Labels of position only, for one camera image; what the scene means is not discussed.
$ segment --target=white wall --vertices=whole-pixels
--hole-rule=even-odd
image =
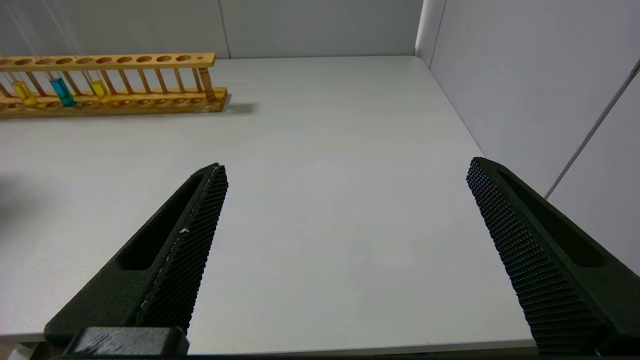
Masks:
[[[47,0],[83,54],[413,55],[422,0]],[[42,0],[0,1],[0,56],[75,52]]]
[[[640,58],[640,1],[448,0],[431,71],[484,154],[543,195]]]
[[[424,0],[422,4],[422,16],[418,27],[418,36],[415,42],[415,55],[418,56],[427,67],[431,67],[433,50],[436,47],[440,20],[447,0]]]
[[[640,274],[640,78],[587,143],[549,201]]]
[[[413,55],[422,0],[221,0],[233,58]]]

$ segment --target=white table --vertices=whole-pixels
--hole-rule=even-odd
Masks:
[[[225,113],[0,122],[0,341],[42,339],[217,161],[190,353],[533,345],[465,182],[480,150],[421,60],[220,60],[212,79]]]

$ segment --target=test tube rack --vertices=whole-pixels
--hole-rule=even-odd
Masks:
[[[25,101],[24,94],[18,94],[17,90],[12,92],[13,89],[0,83],[0,119],[222,111],[227,88],[211,86],[208,68],[215,61],[215,53],[0,58],[0,72],[12,76],[18,73],[25,83],[28,78],[33,85],[29,88],[35,90],[30,94],[31,100]],[[178,88],[167,88],[161,69],[173,70]],[[184,87],[180,69],[191,69],[196,88]],[[124,89],[114,87],[110,76],[114,76],[115,71],[109,75],[109,70],[117,71]],[[142,89],[132,88],[131,71],[127,74],[125,70],[137,70]],[[155,72],[160,89],[150,88],[145,70]],[[35,75],[39,72],[62,74],[72,89],[75,106],[64,107],[55,92],[45,91],[41,84],[45,78]],[[99,73],[106,83],[106,87],[102,86],[104,93],[98,94],[91,84],[88,84],[90,90],[81,90],[76,83],[79,77],[77,74],[72,76],[73,72]]]

